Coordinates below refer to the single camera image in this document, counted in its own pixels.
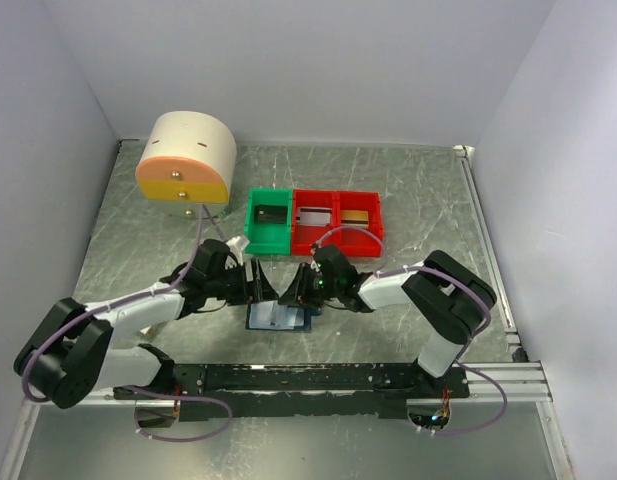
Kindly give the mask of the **blue leather card holder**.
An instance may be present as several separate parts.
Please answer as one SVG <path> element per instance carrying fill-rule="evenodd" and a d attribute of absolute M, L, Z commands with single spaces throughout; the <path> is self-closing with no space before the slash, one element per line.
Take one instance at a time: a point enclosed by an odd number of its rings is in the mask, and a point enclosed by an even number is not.
<path fill-rule="evenodd" d="M 245 327 L 262 331 L 310 331 L 312 320 L 322 314 L 319 309 L 293 308 L 276 301 L 248 306 Z"/>

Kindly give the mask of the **dark card with chip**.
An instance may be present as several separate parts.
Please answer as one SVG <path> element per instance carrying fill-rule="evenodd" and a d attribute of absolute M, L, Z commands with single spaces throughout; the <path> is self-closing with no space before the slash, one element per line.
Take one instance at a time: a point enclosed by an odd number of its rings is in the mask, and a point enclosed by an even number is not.
<path fill-rule="evenodd" d="M 285 224 L 288 208 L 282 205 L 260 204 L 254 209 L 254 221 L 259 224 Z"/>

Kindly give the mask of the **white magnetic stripe card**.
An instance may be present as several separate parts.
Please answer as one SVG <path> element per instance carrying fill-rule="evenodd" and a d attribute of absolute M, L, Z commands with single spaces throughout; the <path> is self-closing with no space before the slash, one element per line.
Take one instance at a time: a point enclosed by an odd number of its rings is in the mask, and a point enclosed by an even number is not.
<path fill-rule="evenodd" d="M 300 226 L 326 227 L 331 224 L 332 210 L 322 207 L 299 207 L 295 214 L 295 220 Z"/>

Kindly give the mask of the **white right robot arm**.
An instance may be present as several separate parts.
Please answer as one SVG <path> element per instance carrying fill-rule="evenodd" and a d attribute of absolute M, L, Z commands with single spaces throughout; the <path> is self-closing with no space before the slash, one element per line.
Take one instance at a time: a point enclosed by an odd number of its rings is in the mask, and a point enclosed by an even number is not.
<path fill-rule="evenodd" d="M 431 398 L 447 384 L 447 371 L 491 319 L 492 287 L 449 254 L 435 250 L 422 262 L 381 273 L 360 272 L 334 245 L 316 249 L 302 263 L 278 303 L 319 309 L 337 300 L 345 310 L 372 313 L 412 304 L 433 329 L 416 359 L 414 390 Z"/>

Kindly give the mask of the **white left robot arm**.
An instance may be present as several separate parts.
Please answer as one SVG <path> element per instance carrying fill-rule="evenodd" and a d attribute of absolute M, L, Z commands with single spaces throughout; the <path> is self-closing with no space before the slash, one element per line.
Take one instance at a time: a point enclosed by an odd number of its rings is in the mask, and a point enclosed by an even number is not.
<path fill-rule="evenodd" d="M 234 243 L 203 241 L 191 259 L 148 288 L 114 300 L 56 302 L 17 355 L 13 369 L 34 402 L 71 408 L 91 392 L 139 387 L 161 399 L 176 389 L 175 362 L 148 343 L 114 343 L 156 324 L 227 306 L 275 301 L 277 292 L 256 259 L 241 260 Z"/>

